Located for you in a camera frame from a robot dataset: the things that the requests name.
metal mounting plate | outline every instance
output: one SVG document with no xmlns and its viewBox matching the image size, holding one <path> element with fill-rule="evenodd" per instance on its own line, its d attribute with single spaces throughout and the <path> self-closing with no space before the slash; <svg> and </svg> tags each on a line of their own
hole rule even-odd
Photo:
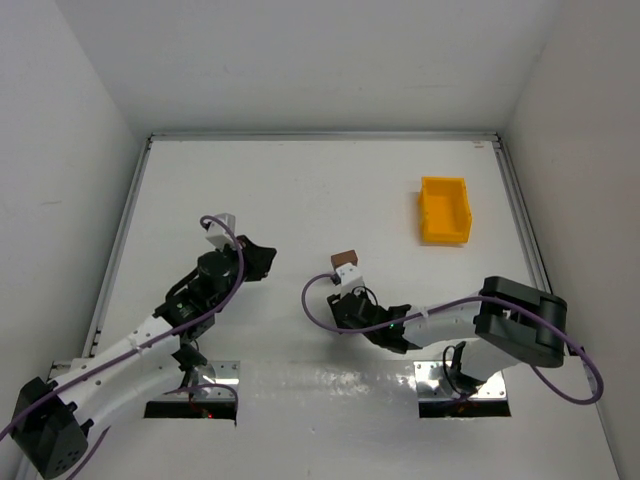
<svg viewBox="0 0 640 480">
<path fill-rule="evenodd" d="M 416 376 L 416 391 L 420 403 L 456 400 L 458 394 L 444 377 L 442 362 L 413 362 Z M 507 401 L 507 390 L 502 372 L 495 373 L 478 393 L 469 400 L 474 402 Z"/>
</svg>

white wall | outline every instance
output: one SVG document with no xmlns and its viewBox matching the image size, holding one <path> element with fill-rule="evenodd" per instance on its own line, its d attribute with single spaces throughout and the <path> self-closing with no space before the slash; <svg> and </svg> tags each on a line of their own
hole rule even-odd
<svg viewBox="0 0 640 480">
<path fill-rule="evenodd" d="M 498 129 L 560 0 L 57 0 L 136 132 Z"/>
<path fill-rule="evenodd" d="M 602 368 L 624 478 L 640 471 L 638 19 L 637 0 L 569 0 L 507 133 L 569 328 Z"/>
<path fill-rule="evenodd" d="M 53 0 L 0 6 L 0 422 L 78 356 L 138 145 Z M 0 477 L 18 449 L 0 444 Z"/>
</svg>

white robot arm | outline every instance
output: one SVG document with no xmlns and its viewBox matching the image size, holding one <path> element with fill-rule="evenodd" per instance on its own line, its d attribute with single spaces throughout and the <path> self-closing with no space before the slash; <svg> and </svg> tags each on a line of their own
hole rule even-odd
<svg viewBox="0 0 640 480">
<path fill-rule="evenodd" d="M 89 361 L 74 361 L 51 382 L 34 378 L 20 390 L 10 434 L 42 478 L 68 472 L 114 423 L 142 417 L 147 402 L 198 378 L 211 380 L 202 375 L 208 360 L 192 342 L 213 326 L 213 313 L 240 283 L 267 276 L 276 255 L 246 236 L 236 238 L 234 226 L 229 214 L 203 223 L 215 249 L 198 258 L 132 333 Z"/>
<path fill-rule="evenodd" d="M 518 312 L 486 301 L 443 310 L 437 305 L 385 309 L 365 286 L 355 252 L 335 255 L 332 264 L 340 293 L 327 301 L 339 329 L 369 330 L 363 333 L 372 343 L 396 353 L 455 342 L 447 379 L 461 395 L 474 394 L 494 373 L 521 362 L 547 368 L 563 364 L 564 342 Z M 476 295 L 516 304 L 564 332 L 567 305 L 559 297 L 501 277 L 485 279 Z M 383 323 L 390 325 L 371 331 Z"/>
</svg>

yellow bin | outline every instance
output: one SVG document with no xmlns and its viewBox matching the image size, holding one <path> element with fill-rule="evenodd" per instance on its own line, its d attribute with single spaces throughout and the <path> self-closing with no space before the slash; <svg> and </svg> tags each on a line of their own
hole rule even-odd
<svg viewBox="0 0 640 480">
<path fill-rule="evenodd" d="M 420 230 L 426 243 L 467 243 L 471 209 L 464 178 L 422 177 Z"/>
</svg>

brown cube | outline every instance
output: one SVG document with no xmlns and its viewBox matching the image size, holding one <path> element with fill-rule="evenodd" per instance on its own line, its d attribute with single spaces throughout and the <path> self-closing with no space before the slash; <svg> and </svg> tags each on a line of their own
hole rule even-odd
<svg viewBox="0 0 640 480">
<path fill-rule="evenodd" d="M 333 266 L 334 270 L 346 263 L 353 263 L 356 266 L 358 265 L 358 256 L 356 255 L 355 250 L 348 250 L 346 252 L 331 255 L 331 266 Z"/>
</svg>

